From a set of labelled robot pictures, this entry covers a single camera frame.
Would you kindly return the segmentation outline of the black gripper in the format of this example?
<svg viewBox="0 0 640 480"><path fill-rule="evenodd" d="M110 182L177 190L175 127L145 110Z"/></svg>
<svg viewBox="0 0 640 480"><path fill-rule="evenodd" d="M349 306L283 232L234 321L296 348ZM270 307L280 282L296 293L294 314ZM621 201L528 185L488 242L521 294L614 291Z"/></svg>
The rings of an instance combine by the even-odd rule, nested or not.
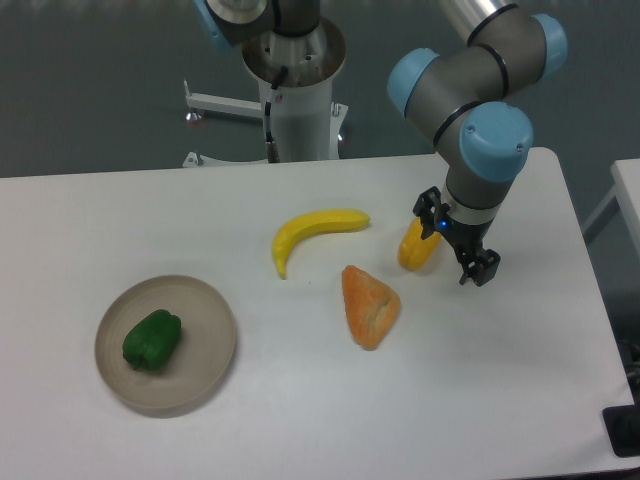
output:
<svg viewBox="0 0 640 480"><path fill-rule="evenodd" d="M451 206L442 201L437 187L420 194L413 207L413 214L421 225L420 238L426 240L434 233L440 233L462 267L459 284L472 281L481 287L495 277L501 262L501 256L494 250L484 249L483 244L493 220L468 224L456 220L451 212Z"/></svg>

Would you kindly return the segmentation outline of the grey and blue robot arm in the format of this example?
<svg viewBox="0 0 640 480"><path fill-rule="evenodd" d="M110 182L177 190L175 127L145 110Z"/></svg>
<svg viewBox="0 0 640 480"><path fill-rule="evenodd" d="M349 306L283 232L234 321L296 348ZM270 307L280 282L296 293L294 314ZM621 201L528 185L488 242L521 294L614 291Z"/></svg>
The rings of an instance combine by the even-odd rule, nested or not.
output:
<svg viewBox="0 0 640 480"><path fill-rule="evenodd" d="M422 237L441 234L462 280L484 285L500 263L484 237L533 143L529 118L506 98L557 71L568 44L556 19L529 16L514 1L444 1L441 9L465 49L449 58L409 52L387 93L449 167L444 185L414 206ZM337 150L332 83L346 43L319 3L198 1L195 11L213 44L241 48L259 86L268 161L329 159Z"/></svg>

